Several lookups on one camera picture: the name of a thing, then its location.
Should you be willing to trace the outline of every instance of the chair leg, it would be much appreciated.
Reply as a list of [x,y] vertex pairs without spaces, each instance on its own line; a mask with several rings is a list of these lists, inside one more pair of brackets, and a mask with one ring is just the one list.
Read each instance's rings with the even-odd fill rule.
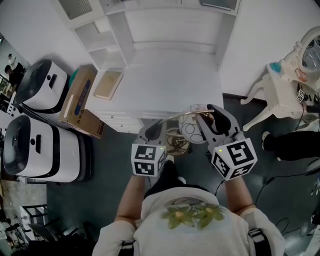
[[85,232],[86,238],[90,242],[93,242],[94,240],[93,240],[93,238],[92,238],[92,236],[91,236],[91,234],[89,232],[89,228],[88,228],[90,224],[91,224],[90,222],[86,221],[85,223],[83,223],[83,227],[84,227],[84,232]]
[[71,232],[70,232],[70,234],[68,234],[68,236],[72,236],[75,232],[77,232],[78,231],[78,228],[76,227],[74,230],[72,230]]
[[43,226],[48,227],[48,226],[50,226],[52,223],[55,223],[55,222],[57,222],[57,221],[59,221],[59,220],[60,220],[60,218],[55,218],[55,219],[49,221],[47,224],[45,224],[45,225],[43,225]]
[[260,89],[263,89],[264,88],[264,85],[265,85],[265,81],[264,80],[261,80],[259,82],[257,82],[251,89],[248,97],[246,99],[242,98],[240,100],[240,104],[241,105],[245,105],[245,104],[248,104],[250,101],[252,101],[252,99],[255,97],[255,95],[257,94],[257,92],[260,90]]
[[267,106],[260,114],[258,114],[254,119],[243,126],[243,131],[248,131],[252,126],[260,123],[261,121],[267,119],[274,113],[274,108]]
[[40,208],[40,207],[47,207],[47,204],[39,204],[39,205],[28,205],[28,206],[22,206],[25,209],[30,209],[30,208]]

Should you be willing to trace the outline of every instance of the black cable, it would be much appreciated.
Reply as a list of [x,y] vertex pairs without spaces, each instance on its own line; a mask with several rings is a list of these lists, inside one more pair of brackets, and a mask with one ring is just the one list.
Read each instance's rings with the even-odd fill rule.
[[266,185],[267,185],[267,184],[263,184],[262,188],[260,189],[260,191],[259,191],[259,193],[258,193],[258,196],[257,196],[256,199],[255,199],[255,203],[254,203],[255,206],[257,206],[257,204],[258,204],[258,198],[259,198],[262,190],[264,189],[264,187],[265,187]]
[[304,172],[304,173],[299,173],[299,174],[292,174],[292,175],[284,175],[284,176],[271,177],[270,179],[268,179],[268,180],[266,181],[265,184],[263,184],[262,188],[260,189],[260,191],[259,191],[259,193],[258,193],[258,195],[257,195],[257,197],[256,197],[256,199],[255,199],[255,203],[254,203],[255,206],[258,205],[258,199],[259,199],[259,196],[260,196],[262,190],[264,189],[264,187],[265,187],[266,185],[270,184],[272,181],[274,181],[274,179],[276,179],[276,178],[290,178],[290,177],[301,176],[301,175],[305,175],[305,176],[306,176],[307,174],[308,174],[308,172]]
[[304,108],[304,105],[303,105],[302,103],[301,103],[301,106],[302,106],[302,115],[301,115],[301,117],[300,117],[300,120],[299,120],[296,128],[295,128],[295,132],[298,130],[298,127],[299,127],[299,125],[300,125],[300,122],[301,122],[301,120],[302,120],[302,117],[304,116],[305,108]]
[[215,196],[217,195],[217,192],[218,192],[219,187],[220,187],[220,186],[222,185],[222,183],[224,183],[224,182],[225,182],[225,180],[223,179],[223,180],[221,181],[221,183],[218,185],[218,187],[216,188],[215,193],[214,193]]
[[175,152],[184,152],[186,149],[182,149],[187,143],[189,143],[186,139],[182,139],[181,137],[174,137],[172,136],[171,142],[169,142],[170,136],[166,137],[166,142],[168,143],[169,146],[173,147],[172,150],[169,150],[167,153],[172,154]]
[[303,236],[302,236],[301,227],[298,227],[298,228],[296,228],[296,229],[293,229],[293,230],[290,230],[290,231],[288,231],[288,232],[285,232],[285,233],[282,234],[282,236],[285,236],[286,234],[292,233],[292,232],[297,231],[297,230],[300,230],[300,237],[303,237]]
[[284,227],[284,229],[280,232],[281,234],[287,229],[287,227],[289,226],[289,219],[287,217],[284,217],[282,219],[280,219],[275,226],[278,226],[278,224],[282,221],[286,220],[286,226]]
[[147,176],[146,178],[147,178],[147,179],[148,179],[148,181],[149,181],[150,188],[152,188],[152,186],[151,186],[151,181],[150,181],[150,177],[149,177],[149,176]]
[[139,138],[139,139],[141,139],[141,140],[144,140],[145,141],[145,143],[147,143],[148,144],[148,141],[145,139],[145,138]]

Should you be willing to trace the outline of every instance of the white cabinet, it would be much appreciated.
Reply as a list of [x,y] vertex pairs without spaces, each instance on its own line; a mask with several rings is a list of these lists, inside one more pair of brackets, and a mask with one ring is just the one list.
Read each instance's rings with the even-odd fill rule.
[[140,120],[127,112],[100,110],[97,112],[101,121],[120,133],[139,133],[143,127]]
[[140,8],[178,7],[181,0],[138,0]]
[[131,60],[130,53],[124,45],[126,43],[124,38],[126,35],[130,36],[130,32],[125,30],[126,23],[123,25],[121,21],[123,19],[115,20],[113,15],[110,18],[104,16],[73,29],[74,34],[91,56],[97,70],[125,68],[127,62]]
[[181,0],[181,6],[185,8],[200,8],[202,10],[212,10],[236,15],[238,12],[240,0],[220,0],[217,3],[223,3],[222,6],[205,6],[200,4],[199,0]]

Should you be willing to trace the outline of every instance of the person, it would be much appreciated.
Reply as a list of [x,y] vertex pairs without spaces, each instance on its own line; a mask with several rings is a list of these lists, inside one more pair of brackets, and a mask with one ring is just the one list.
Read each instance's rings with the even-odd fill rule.
[[16,61],[17,57],[14,57],[14,59],[12,59],[12,54],[10,53],[8,56],[8,62],[9,65],[11,67],[12,70],[16,69],[17,71],[21,72],[21,73],[25,73],[25,68],[21,65],[20,62]]
[[16,68],[12,70],[9,65],[5,67],[4,72],[9,75],[9,83],[13,87],[15,86],[15,90],[17,91],[22,78],[24,78],[24,73],[20,72]]
[[320,157],[320,132],[296,131],[279,137],[274,137],[270,132],[262,134],[262,148],[274,152],[276,158],[286,161],[295,161],[304,158]]
[[[284,255],[284,238],[255,207],[242,177],[224,183],[228,209],[205,188],[182,182],[168,155],[145,195],[145,177],[130,178],[115,220],[101,229],[92,256]],[[252,232],[267,238],[265,244],[257,237],[264,245],[259,252]]]

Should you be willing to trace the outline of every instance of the white shelf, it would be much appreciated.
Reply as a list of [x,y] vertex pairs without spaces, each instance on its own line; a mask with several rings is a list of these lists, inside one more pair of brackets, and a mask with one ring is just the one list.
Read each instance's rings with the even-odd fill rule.
[[100,34],[100,38],[93,41],[88,47],[87,51],[92,52],[96,50],[101,50],[107,47],[117,46],[117,43],[112,35],[111,31],[104,32]]
[[204,44],[184,41],[146,41],[135,42],[133,46],[136,50],[141,49],[174,49],[200,53],[214,53],[214,44]]
[[114,13],[108,15],[107,17],[113,37],[122,54],[123,61],[125,65],[129,67],[135,52],[135,48],[125,13]]
[[126,66],[120,51],[108,52],[107,49],[99,49],[89,52],[99,70],[124,68]]

